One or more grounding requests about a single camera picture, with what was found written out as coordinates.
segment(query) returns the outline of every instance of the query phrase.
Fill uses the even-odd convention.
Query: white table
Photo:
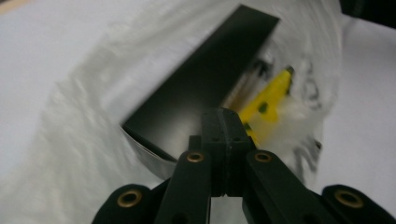
[[[55,83],[110,22],[142,5],[42,0],[0,16],[0,177],[21,165]],[[396,216],[396,30],[348,17],[344,27],[339,99],[325,121],[315,191],[349,185]]]

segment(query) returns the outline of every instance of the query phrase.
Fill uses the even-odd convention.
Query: plastic bag
[[[282,20],[265,52],[275,58],[274,71],[287,64],[306,70],[294,80],[292,95],[299,104],[285,104],[284,113],[300,102],[310,109],[288,116],[276,131],[280,140],[268,146],[277,151],[301,144],[334,102],[341,52],[337,1],[153,1],[112,24],[53,92],[25,164],[1,180],[0,222],[89,223],[116,188],[159,184],[135,158],[119,124],[240,3]],[[310,82],[315,87],[307,86]],[[318,91],[315,103],[311,89]],[[282,153],[295,171],[293,150]],[[212,223],[246,223],[241,199],[214,199],[212,211]]]

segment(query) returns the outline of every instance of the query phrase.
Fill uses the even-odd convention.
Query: crumpled plastic
[[[305,71],[293,80],[291,95],[302,103],[298,106],[311,109],[289,128],[312,133],[336,97],[341,55],[337,1],[153,1],[111,24],[85,62],[53,91],[24,165],[1,180],[0,222],[89,223],[115,189],[161,183],[135,157],[120,122],[241,3],[282,20],[266,53],[275,58],[274,71],[287,64]],[[319,92],[314,102],[307,94],[312,89]],[[304,134],[294,133],[284,135],[287,144],[304,141]],[[283,145],[274,141],[269,146]],[[283,154],[292,168],[293,156]],[[213,199],[211,222],[246,223],[241,202]]]

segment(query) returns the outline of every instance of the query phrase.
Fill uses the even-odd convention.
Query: yellow object with black spot
[[[257,119],[252,120],[252,118],[260,115],[260,120],[263,123],[278,122],[276,109],[279,103],[289,94],[293,72],[294,69],[291,66],[282,70],[268,83],[264,90],[238,113],[247,134],[252,137],[256,145],[258,145],[258,142],[262,142],[262,139],[258,139],[257,134],[251,129],[251,122],[258,122]]]

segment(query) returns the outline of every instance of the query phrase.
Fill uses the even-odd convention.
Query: brass screw
[[[117,199],[117,204],[120,207],[132,207],[137,205],[142,200],[142,193],[140,190],[131,189],[123,192]]]
[[[271,155],[266,152],[258,152],[254,156],[254,158],[256,159],[256,161],[260,162],[270,162],[272,160]]]
[[[187,156],[187,160],[191,162],[200,162],[204,160],[204,154],[201,152],[192,152]]]
[[[334,193],[335,199],[343,205],[352,208],[361,208],[364,205],[363,200],[357,194],[350,192],[349,190],[338,189]]]

